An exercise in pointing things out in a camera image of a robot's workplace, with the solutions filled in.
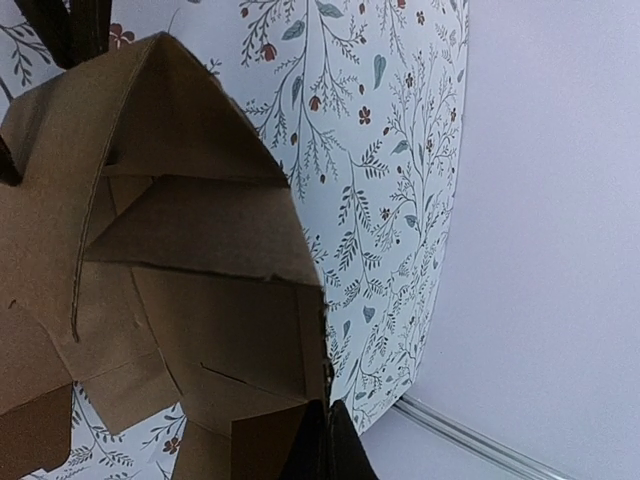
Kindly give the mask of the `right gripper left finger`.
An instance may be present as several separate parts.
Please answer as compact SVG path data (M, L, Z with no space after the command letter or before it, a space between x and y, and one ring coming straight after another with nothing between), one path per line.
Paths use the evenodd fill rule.
M287 457L287 478L295 480L328 479L326 416L320 400L306 406Z

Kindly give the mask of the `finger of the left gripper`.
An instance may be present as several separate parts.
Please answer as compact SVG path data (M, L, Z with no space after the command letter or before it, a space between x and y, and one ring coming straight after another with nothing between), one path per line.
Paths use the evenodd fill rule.
M23 181L11 151L2 137L0 137L0 181L12 187L20 185Z
M73 68L109 49L111 0L15 0L54 63Z

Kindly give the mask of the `brown cardboard box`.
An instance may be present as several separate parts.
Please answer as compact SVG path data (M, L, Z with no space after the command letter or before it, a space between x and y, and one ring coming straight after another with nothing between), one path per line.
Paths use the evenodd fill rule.
M1 475L63 465L80 383L110 434L172 404L177 479L277 479L331 374L288 182L159 33L16 98L1 126Z

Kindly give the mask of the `right aluminium frame post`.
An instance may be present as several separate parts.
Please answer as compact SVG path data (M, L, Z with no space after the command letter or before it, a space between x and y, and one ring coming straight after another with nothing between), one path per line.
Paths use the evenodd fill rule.
M410 395L403 395L395 403L394 409L421 428L519 479L573 479L573 476L565 472L454 421Z

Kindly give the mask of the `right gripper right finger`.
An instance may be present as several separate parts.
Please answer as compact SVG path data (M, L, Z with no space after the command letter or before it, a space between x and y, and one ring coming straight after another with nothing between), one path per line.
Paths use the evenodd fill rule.
M329 412L329 478L379 479L342 400L335 401Z

